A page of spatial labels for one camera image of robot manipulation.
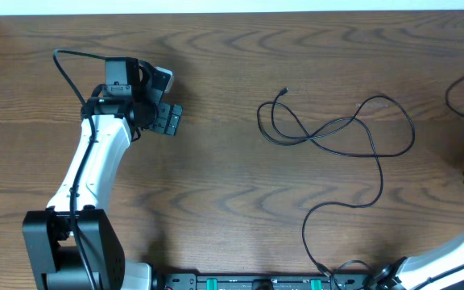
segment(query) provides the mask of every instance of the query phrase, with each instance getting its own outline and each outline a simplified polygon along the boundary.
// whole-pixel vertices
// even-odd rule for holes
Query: white wall
[[[464,10],[464,0],[0,0],[0,15]]]

